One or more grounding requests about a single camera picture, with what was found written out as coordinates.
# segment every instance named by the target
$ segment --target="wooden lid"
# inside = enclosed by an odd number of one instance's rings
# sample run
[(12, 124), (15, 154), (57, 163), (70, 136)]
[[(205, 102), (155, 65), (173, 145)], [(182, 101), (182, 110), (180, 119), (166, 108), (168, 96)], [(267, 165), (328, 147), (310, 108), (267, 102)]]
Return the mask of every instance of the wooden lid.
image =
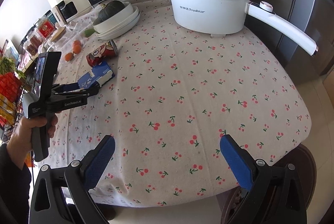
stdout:
[(57, 29), (57, 31), (55, 32), (55, 34), (52, 36), (52, 38), (50, 39), (51, 42), (56, 42), (57, 40), (59, 40), (64, 34), (66, 33), (66, 27), (60, 27)]

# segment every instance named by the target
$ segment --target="white plate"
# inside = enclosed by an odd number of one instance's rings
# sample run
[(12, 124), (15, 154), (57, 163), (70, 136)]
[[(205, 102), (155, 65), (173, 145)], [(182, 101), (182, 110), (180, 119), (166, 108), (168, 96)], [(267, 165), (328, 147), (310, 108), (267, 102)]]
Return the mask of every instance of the white plate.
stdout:
[(138, 16), (138, 12), (139, 12), (138, 7), (134, 7), (134, 13), (132, 13), (129, 17), (127, 17), (125, 20), (123, 20), (121, 23), (119, 23), (118, 25), (116, 25), (112, 29), (109, 29), (108, 31), (106, 31), (104, 33), (100, 33), (100, 34), (97, 33), (97, 35), (100, 36), (100, 37), (105, 37), (107, 35), (110, 35), (110, 34), (116, 32), (119, 29), (122, 29), (124, 26), (131, 23)]
[(116, 26), (118, 26), (121, 22), (126, 20), (131, 14), (133, 14), (133, 7), (130, 4), (130, 2), (124, 2), (123, 5), (125, 8), (123, 8), (120, 12), (116, 13), (114, 16), (111, 16), (109, 19), (105, 20), (104, 22), (101, 22), (97, 25), (94, 25), (94, 29), (98, 33), (105, 33), (109, 30), (114, 29)]
[(111, 40), (111, 39), (115, 39), (123, 34), (125, 34), (126, 32), (128, 32), (131, 28), (133, 28), (136, 23), (138, 23), (140, 18), (140, 12), (138, 14), (138, 16), (132, 21), (130, 22), (128, 25), (126, 25), (125, 27), (121, 28), (120, 30), (117, 30), (115, 33), (106, 36), (106, 37), (99, 37), (102, 40)]

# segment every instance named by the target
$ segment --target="white electric pot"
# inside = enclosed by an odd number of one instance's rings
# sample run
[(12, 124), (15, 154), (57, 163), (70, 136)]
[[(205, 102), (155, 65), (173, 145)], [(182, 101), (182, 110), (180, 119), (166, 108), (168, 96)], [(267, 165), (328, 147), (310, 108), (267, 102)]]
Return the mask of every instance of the white electric pot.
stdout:
[(276, 28), (295, 41), (310, 55), (318, 46), (303, 31), (277, 16), (267, 2), (256, 4), (249, 0), (171, 0), (175, 21), (188, 29), (224, 36), (243, 28), (246, 14)]

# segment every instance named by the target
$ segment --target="screw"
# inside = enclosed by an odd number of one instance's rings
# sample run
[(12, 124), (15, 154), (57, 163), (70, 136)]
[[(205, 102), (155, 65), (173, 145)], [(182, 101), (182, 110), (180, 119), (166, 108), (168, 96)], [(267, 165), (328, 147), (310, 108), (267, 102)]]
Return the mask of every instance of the screw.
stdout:
[(256, 164), (260, 167), (263, 167), (265, 165), (265, 162), (262, 159), (257, 159)]
[(48, 168), (49, 168), (48, 165), (44, 165), (43, 167), (41, 167), (41, 170), (42, 170), (42, 171), (46, 171)]
[(79, 166), (79, 164), (80, 164), (79, 160), (74, 160), (74, 161), (72, 161), (71, 166), (72, 167), (77, 167), (77, 166)]
[(295, 165), (294, 164), (288, 164), (288, 168), (290, 169), (290, 170), (295, 170)]

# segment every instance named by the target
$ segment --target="human hand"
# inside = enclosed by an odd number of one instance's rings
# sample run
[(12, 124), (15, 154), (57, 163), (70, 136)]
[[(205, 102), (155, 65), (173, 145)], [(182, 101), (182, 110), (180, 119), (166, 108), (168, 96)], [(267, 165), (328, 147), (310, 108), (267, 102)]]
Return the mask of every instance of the human hand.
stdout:
[[(32, 150), (31, 129), (34, 127), (43, 127), (47, 123), (45, 117), (21, 118), (15, 132), (12, 134), (8, 144), (7, 152), (12, 162), (20, 169), (23, 169), (24, 160), (29, 151)], [(51, 120), (51, 127), (48, 129), (48, 135), (53, 138), (56, 131), (58, 118), (56, 115)]]

